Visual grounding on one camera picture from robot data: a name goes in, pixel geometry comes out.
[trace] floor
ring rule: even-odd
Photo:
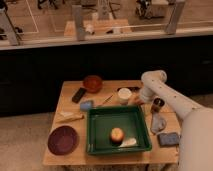
[[[22,40],[63,37],[66,22],[72,20],[71,3],[73,0],[55,0],[59,9],[55,10],[48,2],[37,8],[37,0],[6,0],[8,15],[14,26],[21,27]],[[139,19],[135,14],[136,0],[110,0],[118,19],[127,19],[133,31],[159,30],[169,22],[173,6],[168,6],[164,18]],[[213,26],[212,0],[186,0],[180,18],[179,28]],[[84,19],[91,19],[97,7],[83,10]]]
[[[213,107],[213,94],[191,97],[195,101]],[[4,171],[66,171],[59,166],[43,166],[54,113],[40,113],[0,118],[0,168]],[[143,171],[143,165],[71,167],[72,171]]]

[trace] orange bowl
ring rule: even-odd
[[[84,78],[83,86],[89,93],[97,93],[102,88],[102,79],[98,75],[88,75]]]

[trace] glass partition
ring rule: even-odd
[[[193,29],[198,34],[211,30],[213,1],[184,3],[183,10],[176,12],[181,14],[180,20],[179,14],[173,17],[178,22],[176,34],[187,35]],[[6,0],[6,4],[5,11],[21,45],[82,43],[77,38],[79,26],[75,24],[80,22],[76,21],[80,14],[74,16],[72,8],[76,4],[82,7],[86,42],[166,37],[169,34],[165,30],[169,23],[174,23],[170,20],[176,7],[175,0]],[[1,46],[7,39],[2,28],[0,39]]]

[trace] tiled floor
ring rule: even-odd
[[[193,96],[195,101],[213,107],[213,94]],[[2,171],[63,171],[59,166],[43,166],[54,113],[20,115],[0,118],[0,170]],[[71,167],[75,171],[143,171],[144,166]]]

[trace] white container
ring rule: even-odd
[[[121,88],[118,91],[118,101],[121,105],[127,105],[132,92],[128,88]]]

